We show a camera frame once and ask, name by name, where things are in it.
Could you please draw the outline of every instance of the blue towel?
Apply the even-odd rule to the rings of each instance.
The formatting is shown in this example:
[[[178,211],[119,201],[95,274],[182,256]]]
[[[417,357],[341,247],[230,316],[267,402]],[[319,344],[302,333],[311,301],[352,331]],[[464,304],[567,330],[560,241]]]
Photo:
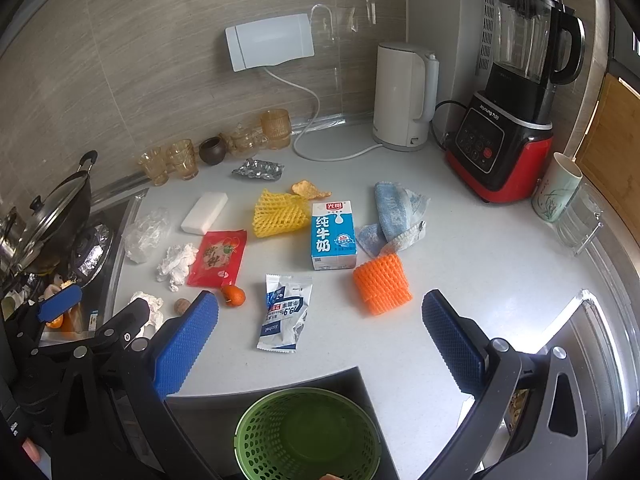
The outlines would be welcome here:
[[[424,238],[422,218],[429,205],[427,197],[397,182],[379,182],[374,193],[379,223],[356,232],[356,240],[371,258],[397,253]]]

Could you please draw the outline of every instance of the ceramic mug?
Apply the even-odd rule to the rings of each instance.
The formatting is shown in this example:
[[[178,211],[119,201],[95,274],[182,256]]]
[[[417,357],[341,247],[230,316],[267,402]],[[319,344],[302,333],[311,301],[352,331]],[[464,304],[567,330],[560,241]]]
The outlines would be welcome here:
[[[531,199],[533,211],[547,222],[555,222],[582,180],[580,168],[568,156],[555,152],[537,191]]]

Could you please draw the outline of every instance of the white sponge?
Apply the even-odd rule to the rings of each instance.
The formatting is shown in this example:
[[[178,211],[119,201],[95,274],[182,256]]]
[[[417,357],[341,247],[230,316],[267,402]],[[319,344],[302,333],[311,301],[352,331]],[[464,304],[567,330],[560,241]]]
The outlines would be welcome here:
[[[183,231],[205,235],[226,204],[226,193],[208,192],[201,196],[182,222]]]

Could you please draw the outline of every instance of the white countertop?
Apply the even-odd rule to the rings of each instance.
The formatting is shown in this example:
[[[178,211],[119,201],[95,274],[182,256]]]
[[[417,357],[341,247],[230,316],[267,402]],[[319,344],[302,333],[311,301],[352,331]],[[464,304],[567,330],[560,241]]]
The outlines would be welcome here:
[[[341,156],[371,142],[370,124],[360,124],[310,133],[300,148],[318,157]],[[203,192],[223,191],[229,197],[215,230],[248,231],[237,281],[246,292],[246,303],[220,307],[218,325],[179,396],[286,386],[357,366],[400,479],[415,480],[450,439],[467,397],[422,324],[425,293],[439,288],[456,311],[473,318],[489,338],[503,337],[517,349],[544,344],[542,332],[580,290],[588,288],[601,303],[609,301],[609,291],[586,251],[575,258],[528,201],[508,206],[483,203],[432,142],[420,152],[379,148],[344,162],[309,162],[289,148],[261,152],[257,158],[283,163],[282,178],[266,182],[231,176],[241,161],[228,157],[218,166],[201,166],[191,181],[172,175],[164,186],[149,189],[138,212],[140,217],[167,207],[174,228],[149,262],[125,261],[116,312],[137,290],[162,297],[165,318],[174,316],[175,300],[198,295],[198,288],[188,286],[170,292],[167,282],[156,281],[155,268],[169,245],[200,243],[199,236],[179,226]],[[356,226],[377,220],[373,186],[380,180],[401,182],[431,198],[426,238],[400,253],[413,301],[373,317],[360,301],[351,270],[312,270],[308,230],[255,237],[253,208],[262,189],[287,192],[304,178],[333,191],[331,200],[351,200]],[[367,259],[358,250],[358,264]],[[313,277],[311,305],[295,354],[255,348],[265,314],[267,273]]]

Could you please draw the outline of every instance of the plastic bag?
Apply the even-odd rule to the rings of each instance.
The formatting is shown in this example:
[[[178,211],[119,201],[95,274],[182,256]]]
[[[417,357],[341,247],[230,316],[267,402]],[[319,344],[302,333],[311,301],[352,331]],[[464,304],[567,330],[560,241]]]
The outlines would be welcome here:
[[[169,210],[155,209],[124,229],[125,254],[137,264],[146,262],[170,228]]]
[[[267,317],[260,329],[257,347],[295,352],[310,300],[311,276],[292,278],[267,274]]]
[[[202,238],[187,285],[219,288],[238,277],[246,231],[209,231]]]

